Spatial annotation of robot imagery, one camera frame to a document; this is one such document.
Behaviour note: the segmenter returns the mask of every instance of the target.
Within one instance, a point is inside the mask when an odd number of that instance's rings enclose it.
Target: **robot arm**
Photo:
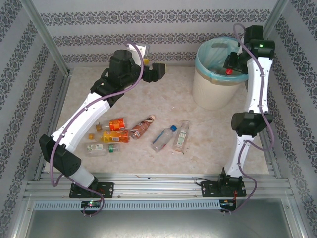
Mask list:
[[[273,116],[268,114],[267,88],[268,75],[272,65],[275,44],[274,41],[264,40],[262,34],[262,26],[248,27],[244,35],[244,44],[255,55],[263,69],[265,74],[263,87],[261,87],[262,77],[258,65],[255,60],[244,51],[242,46],[240,46],[238,53],[231,52],[224,64],[225,68],[249,74],[248,94],[244,106],[245,112],[234,114],[231,121],[231,127],[236,131],[236,138],[231,160],[225,165],[224,170],[227,175],[232,177],[242,176],[239,170],[238,158],[245,141],[252,142],[255,136],[266,127],[266,123],[260,112],[260,99],[262,99],[262,111],[264,112],[266,119],[269,123],[273,120]],[[241,154],[240,166],[242,168],[249,148],[250,144],[244,148]]]
[[[260,62],[263,71],[266,73],[264,77],[264,88],[263,88],[263,98],[262,98],[262,110],[267,116],[267,119],[271,119],[271,115],[268,114],[267,106],[267,86],[268,86],[268,74],[272,65],[272,60],[266,57],[259,57],[258,61]],[[248,81],[248,94],[246,104],[244,106],[244,111],[248,112],[247,114],[235,114],[232,118],[232,129],[237,133],[235,135],[235,141],[233,145],[233,150],[231,154],[231,160],[227,162],[224,169],[228,175],[232,177],[242,176],[239,167],[238,167],[238,157],[241,151],[241,148],[244,144],[244,141],[253,141],[256,134],[262,131],[265,128],[265,123],[263,121],[262,115],[259,108],[259,99],[260,99],[260,84],[261,76],[259,68],[255,63],[254,59],[249,59],[247,63],[248,72],[249,72],[249,81]],[[245,128],[245,125],[239,125],[241,123],[249,124],[249,131],[243,131],[242,127]],[[245,159],[248,154],[250,144],[248,144],[242,152],[240,164],[243,168]]]
[[[148,46],[137,46],[142,49],[141,56],[147,52],[145,48]],[[146,82],[156,82],[165,75],[165,64],[153,63],[153,69],[150,70],[148,66],[144,66],[142,78]],[[47,162],[50,162],[53,147],[57,139],[62,135],[62,139],[56,148],[54,155],[53,166],[57,168],[63,175],[71,178],[76,183],[85,188],[96,191],[98,187],[98,180],[81,164],[81,159],[75,156],[72,152],[75,151],[80,139],[88,131],[88,129],[95,123],[95,121],[106,111],[114,105],[114,103],[123,96],[117,95],[106,100],[100,100],[94,103],[89,108],[91,102],[100,99],[106,95],[120,92],[126,87],[134,84],[139,75],[141,67],[135,63],[132,53],[128,50],[117,50],[110,58],[109,68],[106,68],[99,80],[97,80],[90,89],[86,100],[76,111],[76,113],[63,125],[59,130],[54,132],[51,137],[43,135],[40,138],[40,146],[43,157]],[[75,115],[81,110],[85,109],[77,119],[67,129],[66,134],[62,134],[65,127],[74,119]],[[79,193],[86,194],[91,197],[91,193],[77,187]]]
[[[250,26],[245,30],[243,41],[263,69],[265,75],[263,85],[256,61],[242,46],[240,46],[238,53],[231,52],[225,60],[224,68],[249,74],[248,95],[244,106],[245,112],[235,113],[232,116],[231,128],[236,132],[236,135],[231,158],[222,169],[217,181],[203,181],[201,183],[205,189],[205,191],[202,190],[203,197],[232,196],[234,193],[237,196],[246,196],[242,173],[239,169],[239,166],[243,168],[250,147],[250,144],[246,144],[246,141],[252,143],[255,136],[266,128],[267,124],[264,117],[268,123],[273,121],[273,115],[268,113],[267,86],[275,43],[274,41],[264,40],[262,34],[262,26]]]

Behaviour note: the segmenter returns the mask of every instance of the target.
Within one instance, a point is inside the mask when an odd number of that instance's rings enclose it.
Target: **trash can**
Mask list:
[[[238,50],[238,41],[230,37],[214,38],[199,47],[195,59],[193,97],[202,108],[223,108],[241,83],[248,79],[248,75],[223,68],[227,56]]]

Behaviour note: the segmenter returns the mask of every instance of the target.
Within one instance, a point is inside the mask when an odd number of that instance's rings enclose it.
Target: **striped wallpaper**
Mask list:
[[[62,75],[18,0],[0,0],[0,238],[34,178]]]
[[[289,178],[308,237],[317,237],[317,0],[291,0],[269,36],[274,152]]]
[[[107,65],[131,39],[150,44],[151,61],[193,65],[201,43],[232,36],[232,24],[264,25],[277,0],[35,0],[70,68]]]

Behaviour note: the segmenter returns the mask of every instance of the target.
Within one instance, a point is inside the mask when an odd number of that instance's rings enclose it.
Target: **bottle cap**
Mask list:
[[[90,139],[90,140],[95,139],[95,134],[93,134],[93,133],[89,133],[89,139]]]
[[[148,65],[148,64],[149,64],[149,62],[150,62],[150,60],[149,60],[149,59],[143,58],[143,63],[144,63],[145,65]]]
[[[226,75],[232,75],[233,70],[232,69],[226,69]]]
[[[119,152],[119,151],[120,151],[120,149],[119,149],[119,144],[110,144],[110,145],[108,146],[108,151],[109,151],[110,153]]]
[[[172,126],[170,127],[170,129],[174,132],[174,131],[176,131],[176,130],[177,130],[177,127],[176,127],[176,126],[174,126],[174,125],[172,125]]]
[[[151,117],[153,119],[153,121],[155,120],[155,116],[154,115],[150,115],[149,117]]]
[[[100,125],[100,124],[96,125],[96,131],[101,131],[101,130],[103,130],[103,128],[101,127],[101,125]]]

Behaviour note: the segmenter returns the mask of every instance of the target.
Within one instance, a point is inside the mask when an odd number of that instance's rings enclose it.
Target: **plastic bottle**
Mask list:
[[[105,121],[102,124],[96,125],[96,131],[115,131],[115,130],[123,130],[126,128],[126,119],[118,118],[114,120]]]
[[[164,148],[165,145],[173,138],[177,127],[172,125],[171,128],[166,128],[162,133],[152,142],[152,148],[158,152]]]
[[[90,133],[89,139],[96,139],[97,141],[109,143],[109,142],[125,142],[128,143],[130,140],[128,130],[118,131],[101,131],[96,134]]]
[[[189,121],[185,120],[182,123],[180,130],[177,132],[173,149],[179,152],[184,152],[186,141],[188,138]]]
[[[146,132],[146,130],[149,128],[152,122],[154,122],[154,120],[155,116],[150,115],[148,118],[146,118],[146,120],[140,122],[135,127],[133,127],[132,130],[130,130],[130,136],[135,140],[139,139],[141,135],[143,135],[144,132]]]
[[[119,152],[119,144],[105,145],[103,143],[85,143],[85,154],[88,157],[105,156],[108,153]]]

